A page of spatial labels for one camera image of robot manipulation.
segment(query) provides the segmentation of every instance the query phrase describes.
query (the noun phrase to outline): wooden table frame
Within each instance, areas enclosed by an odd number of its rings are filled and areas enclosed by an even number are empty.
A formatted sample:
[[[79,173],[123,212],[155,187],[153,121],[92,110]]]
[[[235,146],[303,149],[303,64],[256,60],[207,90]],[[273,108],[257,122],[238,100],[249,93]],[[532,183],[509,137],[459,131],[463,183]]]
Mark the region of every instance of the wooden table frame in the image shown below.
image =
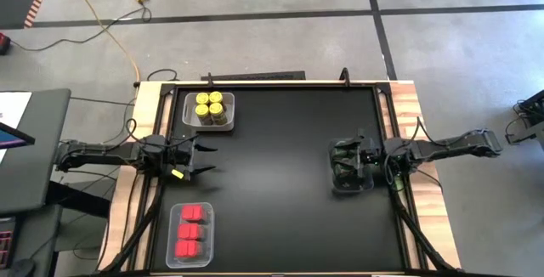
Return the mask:
[[[138,91],[138,97],[133,110],[133,118],[138,122],[138,126],[133,133],[136,138],[143,138],[156,131],[155,123],[158,122],[158,116],[161,116],[161,127],[158,129],[160,134],[165,134],[167,130],[168,116],[172,103],[172,96],[167,95],[164,98],[162,114],[157,115],[160,104],[161,89],[163,84],[176,84],[185,86],[206,85],[207,82],[141,82]],[[325,85],[342,84],[344,81],[217,81],[217,85],[241,85],[241,84],[306,84],[306,85]],[[399,135],[402,138],[410,138],[417,127],[417,117],[422,117],[421,108],[417,98],[416,87],[411,81],[352,81],[352,84],[381,84],[384,91],[390,91],[391,100],[387,100],[384,93],[380,93],[380,105],[382,107],[382,117],[386,128],[387,138]],[[389,116],[390,109],[394,110],[396,116]],[[420,129],[416,139],[425,139],[423,131]],[[419,167],[424,172],[438,178],[436,168],[433,163],[424,163]],[[139,211],[139,200],[142,194],[144,176],[137,174],[132,167],[121,167],[117,178],[115,193],[112,198],[110,208],[110,225],[105,235],[105,242],[102,245],[103,259],[99,269],[103,269],[121,250],[122,245],[130,237],[134,229],[134,224]],[[155,194],[156,178],[151,181],[148,189],[146,208],[150,206]],[[434,248],[442,255],[444,260],[454,267],[459,268],[459,258],[457,256],[453,234],[451,233],[450,222],[445,209],[444,198],[439,186],[429,180],[419,172],[413,173],[410,177],[410,189],[401,193],[401,199],[406,201],[406,197],[413,197],[415,204],[417,220],[420,229],[427,236]],[[134,269],[144,269],[145,253],[149,243],[149,227],[142,235],[138,251],[135,257]],[[404,225],[407,250],[409,254],[409,264],[413,269],[419,269],[420,263],[427,264],[427,259],[421,259],[421,253],[418,253],[417,245],[410,230]]]

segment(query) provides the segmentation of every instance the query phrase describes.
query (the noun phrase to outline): table leg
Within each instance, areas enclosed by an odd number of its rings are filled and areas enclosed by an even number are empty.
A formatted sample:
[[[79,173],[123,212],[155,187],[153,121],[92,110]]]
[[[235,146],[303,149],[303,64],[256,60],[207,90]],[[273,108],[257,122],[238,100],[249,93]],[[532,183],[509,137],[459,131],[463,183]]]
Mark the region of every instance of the table leg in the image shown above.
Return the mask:
[[[78,210],[101,218],[108,218],[108,211],[110,210],[110,201],[53,181],[49,182],[46,203],[59,204],[64,208]]]

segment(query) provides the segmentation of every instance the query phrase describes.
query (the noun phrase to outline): plastic tray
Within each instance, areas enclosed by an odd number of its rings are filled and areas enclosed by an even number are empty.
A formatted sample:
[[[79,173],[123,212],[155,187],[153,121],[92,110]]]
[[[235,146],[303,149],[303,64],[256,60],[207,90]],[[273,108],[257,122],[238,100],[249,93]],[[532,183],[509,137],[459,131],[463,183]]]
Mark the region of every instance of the plastic tray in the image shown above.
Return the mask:
[[[189,93],[185,95],[183,122],[185,125],[193,127],[197,132],[228,132],[235,127],[235,95],[232,93],[221,93],[223,95],[223,105],[225,106],[225,115],[227,123],[224,125],[202,125],[195,113],[196,95],[198,93]]]
[[[176,257],[176,243],[181,240],[178,238],[178,227],[182,223],[193,223],[182,218],[181,212],[184,206],[202,206],[206,218],[203,222],[197,223],[203,229],[202,239],[198,240],[201,249],[197,257]],[[184,203],[176,204],[170,211],[170,228],[168,230],[167,245],[167,266],[170,269],[188,269],[203,268],[213,259],[213,232],[215,225],[215,214],[213,207],[209,203]]]

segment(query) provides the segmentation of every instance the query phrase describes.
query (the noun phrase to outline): red block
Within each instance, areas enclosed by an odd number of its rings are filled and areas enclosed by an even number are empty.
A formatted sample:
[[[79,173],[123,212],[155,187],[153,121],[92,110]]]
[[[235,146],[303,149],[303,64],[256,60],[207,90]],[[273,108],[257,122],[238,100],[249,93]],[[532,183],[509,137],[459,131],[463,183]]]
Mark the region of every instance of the red block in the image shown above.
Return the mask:
[[[181,209],[181,218],[185,221],[199,222],[206,218],[206,213],[201,205],[185,205]]]
[[[178,238],[197,240],[201,237],[200,226],[196,223],[182,223],[178,227]]]
[[[200,244],[195,240],[179,240],[176,242],[176,257],[196,257]]]

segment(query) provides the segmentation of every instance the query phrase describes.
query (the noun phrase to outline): monitor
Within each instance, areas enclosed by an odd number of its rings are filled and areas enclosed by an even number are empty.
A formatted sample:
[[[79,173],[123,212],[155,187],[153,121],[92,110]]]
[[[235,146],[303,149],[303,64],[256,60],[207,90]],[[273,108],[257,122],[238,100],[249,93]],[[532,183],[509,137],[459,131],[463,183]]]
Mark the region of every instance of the monitor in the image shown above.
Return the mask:
[[[32,145],[34,138],[0,122],[0,150]]]

